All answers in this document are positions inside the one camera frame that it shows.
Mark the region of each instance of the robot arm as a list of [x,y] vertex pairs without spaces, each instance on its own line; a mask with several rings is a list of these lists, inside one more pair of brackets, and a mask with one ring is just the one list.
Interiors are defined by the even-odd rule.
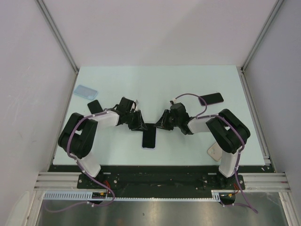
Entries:
[[[74,113],[69,118],[63,129],[58,144],[67,151],[67,144],[71,133],[83,115]],[[155,124],[159,129],[173,130],[179,127],[185,135],[193,135],[200,132],[211,132],[219,147],[222,149],[222,162],[219,171],[226,178],[234,174],[238,152],[241,148],[241,140],[232,129],[226,129],[228,122],[241,136],[244,143],[250,137],[248,128],[228,109],[222,110],[218,115],[190,117],[182,103],[172,104],[170,110],[165,110],[160,120]],[[96,130],[110,126],[127,124],[132,131],[147,130],[142,119],[141,111],[137,109],[136,102],[122,98],[116,109],[91,115],[78,127],[80,134],[75,133],[71,140],[70,155],[76,159],[86,173],[96,177],[101,170],[91,152]]]
[[[73,113],[58,139],[58,145],[66,152],[71,133],[83,117],[79,113]],[[81,133],[75,133],[71,141],[70,157],[75,159],[85,173],[95,178],[101,170],[91,152],[96,131],[124,123],[132,131],[147,129],[141,111],[137,109],[137,103],[123,97],[114,108],[93,114],[80,124],[77,131]]]
[[228,122],[241,136],[244,143],[250,137],[249,129],[228,109],[218,115],[190,117],[182,103],[173,103],[170,110],[165,110],[160,120],[155,124],[159,129],[173,130],[179,127],[185,135],[200,132],[211,132],[219,147],[222,149],[222,161],[219,171],[226,178],[233,176],[234,168],[241,148],[241,140],[232,129],[226,129]]

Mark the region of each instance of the metal floor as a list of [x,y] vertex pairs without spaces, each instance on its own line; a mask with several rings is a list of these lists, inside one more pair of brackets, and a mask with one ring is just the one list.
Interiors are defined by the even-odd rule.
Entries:
[[[287,226],[278,193],[247,194],[259,211],[217,202],[114,202],[108,207],[79,205],[61,213],[41,210],[37,226]],[[239,194],[236,202],[243,202]],[[50,210],[75,201],[43,201]]]

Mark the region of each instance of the wire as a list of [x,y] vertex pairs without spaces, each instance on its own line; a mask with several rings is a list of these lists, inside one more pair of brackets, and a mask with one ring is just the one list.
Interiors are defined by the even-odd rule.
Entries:
[[43,205],[43,208],[44,208],[47,212],[49,212],[49,213],[60,213],[60,212],[64,212],[64,211],[66,211],[66,210],[69,210],[69,209],[71,209],[71,208],[73,208],[73,207],[75,207],[75,206],[78,206],[78,205],[81,205],[81,204],[87,204],[87,203],[90,203],[90,202],[87,202],[87,201],[84,201],[84,202],[77,202],[77,203],[75,203],[75,204],[73,204],[73,205],[71,205],[71,206],[68,206],[68,207],[66,207],[66,208],[63,208],[63,209],[61,209],[61,210],[50,210],[50,209],[48,209],[48,208],[46,207],[46,204]]
[[196,94],[193,94],[193,93],[184,93],[184,94],[181,94],[181,95],[177,96],[175,99],[178,99],[178,98],[180,98],[180,97],[182,97],[182,96],[185,96],[185,95],[195,96],[195,97],[198,98],[198,101],[199,101],[199,103],[200,103],[201,105],[202,105],[201,100],[202,100],[202,101],[204,102],[204,104],[205,104],[205,109],[204,109],[201,113],[197,114],[197,115],[195,116],[196,118],[199,117],[200,115],[202,115],[203,113],[205,113],[205,111],[207,111],[207,103],[206,103],[206,101],[205,101],[202,97],[200,97],[199,95],[196,95]]
[[[95,180],[91,175],[89,175],[84,167],[80,164],[79,161],[77,161],[76,157],[70,153],[70,146],[71,146],[71,141],[72,141],[72,138],[76,132],[76,130],[78,129],[78,127],[81,125],[81,123],[86,120],[86,119],[89,119],[89,118],[92,118],[92,117],[96,117],[96,116],[100,116],[100,115],[105,115],[107,113],[107,111],[104,111],[104,112],[100,112],[100,113],[96,113],[96,114],[92,114],[92,115],[88,115],[86,117],[83,117],[77,124],[76,126],[74,127],[72,133],[70,134],[70,137],[69,137],[69,140],[68,140],[68,143],[67,143],[67,149],[66,149],[66,152],[67,152],[67,155],[70,157],[70,158],[73,158],[75,160],[75,162],[77,163],[78,167],[80,168],[80,170],[87,176],[89,177],[92,181],[94,181],[95,183],[97,183],[98,185],[104,187],[105,189],[107,189],[108,191],[110,191],[110,193],[113,195],[113,198],[112,200],[110,200],[109,202],[106,202],[104,204],[95,204],[93,203],[92,206],[108,206],[110,205],[114,200],[115,200],[115,193],[112,191],[112,189],[109,187],[109,186],[106,186],[104,184],[102,184],[101,182]],[[66,207],[64,209],[61,209],[61,210],[49,210],[46,205],[44,205],[44,208],[46,211],[50,212],[50,213],[59,213],[59,212],[63,212],[65,210],[69,210],[75,206],[78,206],[78,205],[81,205],[81,204],[84,204],[84,203],[90,203],[90,202],[78,202],[76,204],[73,204],[69,207]]]
[[250,208],[251,210],[253,210],[255,213],[258,213],[258,211],[250,204],[250,202],[249,202],[248,198],[246,197],[246,194],[243,192],[243,189],[241,188],[240,183],[239,183],[239,180],[238,180],[237,168],[238,168],[238,164],[239,164],[241,152],[242,152],[242,151],[244,150],[244,148],[245,148],[245,142],[244,142],[244,140],[241,138],[241,136],[240,136],[239,133],[236,131],[236,129],[235,129],[235,128],[227,121],[227,120],[225,120],[223,117],[221,117],[221,116],[219,116],[219,115],[217,115],[217,114],[201,116],[201,115],[207,110],[207,103],[206,103],[206,101],[205,101],[202,97],[200,97],[199,95],[196,95],[196,94],[193,94],[193,93],[184,93],[184,94],[181,94],[181,95],[177,96],[175,99],[178,99],[178,98],[180,98],[180,97],[182,97],[182,96],[185,96],[185,95],[195,96],[195,97],[198,98],[198,101],[200,102],[200,104],[201,104],[201,100],[202,100],[202,101],[204,102],[204,104],[205,104],[205,109],[204,109],[204,111],[202,111],[201,113],[197,114],[197,115],[195,116],[196,119],[213,118],[213,117],[214,117],[214,118],[215,118],[215,117],[216,117],[216,118],[219,118],[219,119],[222,120],[224,123],[226,123],[227,126],[230,127],[230,129],[235,133],[235,135],[238,137],[238,139],[239,139],[239,141],[241,142],[241,145],[242,145],[241,149],[238,150],[238,156],[237,156],[237,160],[236,160],[235,168],[234,168],[234,175],[235,175],[235,180],[236,180],[236,182],[237,182],[237,184],[238,184],[238,188],[240,189],[241,194],[243,195],[243,197],[244,197],[244,199],[245,199],[247,205],[246,205],[246,204],[243,204],[243,203],[235,203],[235,204],[232,204],[232,205],[224,205],[224,204],[222,203],[222,201],[221,201],[221,204],[222,204],[223,206],[246,206],[246,207]]
[[225,120],[223,117],[221,117],[221,116],[219,116],[219,115],[217,115],[217,114],[201,116],[201,117],[197,117],[197,119],[213,118],[213,117],[219,118],[219,119],[222,120],[224,123],[226,123],[227,126],[229,126],[230,129],[231,129],[231,130],[235,133],[235,135],[238,137],[238,139],[240,140],[241,145],[242,145],[241,149],[238,150],[238,156],[237,156],[237,160],[236,160],[235,168],[234,168],[234,175],[235,175],[235,179],[236,179],[237,185],[238,185],[238,187],[239,187],[239,189],[240,189],[240,192],[241,192],[241,194],[243,195],[243,197],[244,197],[244,199],[245,199],[245,201],[246,201],[246,203],[247,203],[248,205],[242,204],[242,203],[235,203],[234,206],[246,206],[246,207],[250,208],[251,210],[253,210],[255,213],[258,213],[258,211],[250,204],[250,202],[249,202],[248,198],[246,197],[246,194],[243,192],[243,189],[241,188],[240,183],[239,183],[239,180],[238,180],[237,168],[238,168],[238,164],[239,164],[241,152],[242,152],[242,151],[244,150],[244,148],[245,148],[245,142],[244,142],[244,140],[241,138],[241,136],[239,135],[239,133],[234,129],[234,127],[233,127],[227,120]]
[[237,190],[237,192],[235,192],[235,194],[237,194],[239,192],[239,187],[237,187],[235,183],[234,183],[234,189]]

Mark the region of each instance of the aluminum frame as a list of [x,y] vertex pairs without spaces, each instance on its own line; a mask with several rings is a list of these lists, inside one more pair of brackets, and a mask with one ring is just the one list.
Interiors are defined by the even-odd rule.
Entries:
[[[77,181],[81,173],[68,173],[68,172],[40,172],[35,188],[34,188],[34,200],[31,206],[31,211],[28,215],[27,226],[35,226],[38,220],[40,208],[42,206],[42,200],[44,195],[55,194],[53,196],[48,195],[47,199],[52,200],[64,200],[64,194],[68,192],[72,194],[78,194],[74,196],[68,196],[68,200],[83,200],[81,194],[88,194],[91,191],[103,192],[105,189],[78,189]],[[291,195],[291,189],[287,182],[285,173],[242,173],[246,193],[254,192],[276,192],[279,193],[287,222],[289,226],[299,226],[300,219],[295,212],[295,206]],[[209,199],[117,199],[116,201],[172,201],[172,202],[218,202],[218,192],[234,192],[233,190],[212,190],[212,198]]]
[[[77,74],[79,68],[76,66],[76,63],[62,37],[60,34],[46,4],[43,0],[36,0],[38,7],[41,10],[47,24],[49,25],[50,30],[54,34],[55,38],[58,41],[59,46],[61,47],[63,53],[67,57],[72,69]],[[248,84],[246,82],[246,78],[244,75],[244,71],[247,68],[250,60],[254,56],[257,48],[259,47],[262,39],[265,37],[270,25],[274,21],[276,15],[280,11],[283,3],[285,0],[278,0],[275,4],[273,10],[271,11],[265,25],[263,26],[255,44],[253,45],[251,51],[248,54],[244,64],[241,67],[239,72],[241,83],[245,92],[245,96],[248,102],[248,106],[251,112],[252,119],[255,124],[256,133],[258,138],[260,139],[261,149],[263,150],[263,157],[265,159],[266,164],[271,164],[271,160],[269,159],[269,151],[268,147],[263,135],[263,131],[259,122],[259,118],[254,106],[254,102],[252,100],[252,96],[250,94],[250,90]],[[298,226],[300,225],[299,216],[295,212],[295,205],[292,198],[291,190],[289,184],[287,182],[286,176],[284,173],[260,173],[260,174],[242,174],[244,176],[246,182],[246,192],[278,192],[281,198],[281,202],[283,208],[285,210],[285,215],[287,217],[288,224],[290,226]],[[27,226],[35,226],[38,220],[39,211],[42,205],[42,200],[46,191],[73,191],[73,192],[81,192],[79,189],[76,188],[77,180],[78,180],[79,173],[47,173],[41,172],[38,176],[36,186],[34,188],[34,198],[32,201],[32,205],[30,207],[30,211],[27,217]]]

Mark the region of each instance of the smartphone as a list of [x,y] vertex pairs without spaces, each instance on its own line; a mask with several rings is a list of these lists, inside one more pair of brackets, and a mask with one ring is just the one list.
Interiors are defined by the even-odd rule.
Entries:
[[153,123],[146,123],[148,130],[143,131],[142,147],[154,149],[156,146],[156,127]]
[[94,101],[90,102],[88,104],[88,108],[89,108],[91,114],[103,112],[103,108],[100,106],[100,103],[98,102],[98,100],[94,100]]
[[79,85],[73,92],[75,95],[86,98],[88,100],[94,100],[98,92],[94,89]]
[[[224,99],[222,98],[222,95],[220,93],[213,93],[209,95],[201,96],[206,101],[207,105],[214,105],[217,103],[224,102]],[[205,106],[205,103],[200,99],[201,105]]]

